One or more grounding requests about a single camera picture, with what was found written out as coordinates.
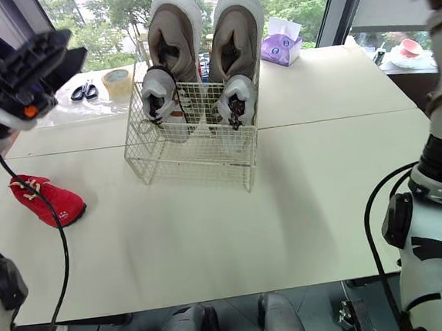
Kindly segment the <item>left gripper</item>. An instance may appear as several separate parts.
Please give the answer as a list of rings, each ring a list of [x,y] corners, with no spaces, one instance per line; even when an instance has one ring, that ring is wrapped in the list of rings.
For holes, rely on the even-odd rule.
[[[0,108],[20,120],[35,120],[56,104],[55,94],[81,72],[87,49],[68,49],[68,29],[34,35],[0,60]]]

